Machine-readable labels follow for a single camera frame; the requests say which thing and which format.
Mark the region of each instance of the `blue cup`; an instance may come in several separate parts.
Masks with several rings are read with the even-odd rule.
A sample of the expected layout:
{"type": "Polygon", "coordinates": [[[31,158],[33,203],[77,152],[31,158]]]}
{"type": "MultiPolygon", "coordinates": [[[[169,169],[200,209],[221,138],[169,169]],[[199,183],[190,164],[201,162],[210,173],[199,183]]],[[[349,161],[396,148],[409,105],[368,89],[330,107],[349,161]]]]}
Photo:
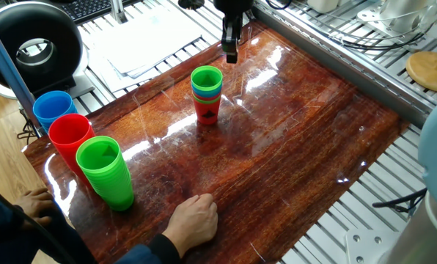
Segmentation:
{"type": "Polygon", "coordinates": [[[215,97],[216,95],[218,95],[221,92],[221,86],[222,85],[220,84],[219,87],[217,87],[216,89],[211,90],[211,91],[204,91],[204,90],[201,90],[201,89],[197,89],[197,87],[194,84],[191,84],[191,86],[192,86],[192,90],[198,96],[201,96],[201,97],[204,97],[204,98],[213,98],[213,97],[215,97]]]}
{"type": "Polygon", "coordinates": [[[39,97],[34,102],[33,113],[46,133],[57,118],[66,114],[78,114],[72,97],[62,91],[47,92],[39,97]]]}

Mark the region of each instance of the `white paper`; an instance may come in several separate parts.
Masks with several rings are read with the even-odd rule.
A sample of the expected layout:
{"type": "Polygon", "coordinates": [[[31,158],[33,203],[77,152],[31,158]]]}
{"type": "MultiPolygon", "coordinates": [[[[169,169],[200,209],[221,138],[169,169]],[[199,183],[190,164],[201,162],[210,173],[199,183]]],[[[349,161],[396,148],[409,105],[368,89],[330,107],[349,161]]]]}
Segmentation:
{"type": "Polygon", "coordinates": [[[187,17],[158,7],[150,16],[93,37],[95,48],[119,73],[138,77],[200,36],[199,27],[187,17]]]}

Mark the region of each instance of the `metal rod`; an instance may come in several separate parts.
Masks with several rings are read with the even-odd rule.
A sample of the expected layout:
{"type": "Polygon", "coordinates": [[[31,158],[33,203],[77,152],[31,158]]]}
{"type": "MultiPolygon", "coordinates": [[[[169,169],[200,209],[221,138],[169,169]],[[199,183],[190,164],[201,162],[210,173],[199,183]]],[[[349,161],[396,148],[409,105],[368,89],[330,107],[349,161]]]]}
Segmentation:
{"type": "Polygon", "coordinates": [[[125,23],[128,19],[125,17],[124,6],[122,0],[110,0],[111,1],[111,16],[117,21],[117,23],[125,23]]]}
{"type": "Polygon", "coordinates": [[[28,118],[36,126],[36,129],[40,131],[40,123],[37,121],[36,116],[33,113],[34,98],[31,92],[28,90],[24,80],[21,78],[16,66],[13,64],[12,59],[5,50],[4,45],[0,41],[0,72],[4,76],[5,81],[13,90],[18,101],[22,105],[28,118]]]}

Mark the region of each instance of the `stacked cups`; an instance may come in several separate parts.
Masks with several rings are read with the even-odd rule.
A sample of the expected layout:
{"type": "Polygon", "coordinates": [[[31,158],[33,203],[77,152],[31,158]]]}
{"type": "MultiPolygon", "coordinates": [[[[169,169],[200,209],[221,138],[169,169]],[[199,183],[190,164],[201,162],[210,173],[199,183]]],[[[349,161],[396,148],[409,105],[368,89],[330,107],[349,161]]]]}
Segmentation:
{"type": "Polygon", "coordinates": [[[211,125],[219,115],[223,75],[213,66],[201,66],[191,74],[192,94],[197,120],[211,125]]]}
{"type": "Polygon", "coordinates": [[[77,164],[76,153],[81,144],[93,136],[95,132],[92,126],[81,114],[66,114],[54,121],[49,128],[52,144],[69,168],[88,186],[89,182],[77,164]]]}
{"type": "Polygon", "coordinates": [[[61,91],[48,92],[39,97],[34,102],[33,112],[46,133],[57,118],[78,113],[71,96],[61,91]]]}
{"type": "Polygon", "coordinates": [[[114,139],[96,136],[86,140],[79,147],[76,160],[93,189],[112,210],[122,211],[132,205],[131,174],[114,139]]]}

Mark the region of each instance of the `stack of green cups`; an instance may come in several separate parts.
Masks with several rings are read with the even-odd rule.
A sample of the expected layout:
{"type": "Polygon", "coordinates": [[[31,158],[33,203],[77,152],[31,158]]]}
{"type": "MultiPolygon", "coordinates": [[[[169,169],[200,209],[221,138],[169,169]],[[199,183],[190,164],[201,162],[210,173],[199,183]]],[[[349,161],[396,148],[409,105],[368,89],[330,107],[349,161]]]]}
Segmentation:
{"type": "Polygon", "coordinates": [[[112,210],[127,210],[133,203],[131,174],[119,144],[108,136],[86,140],[76,160],[93,189],[112,210]]]}

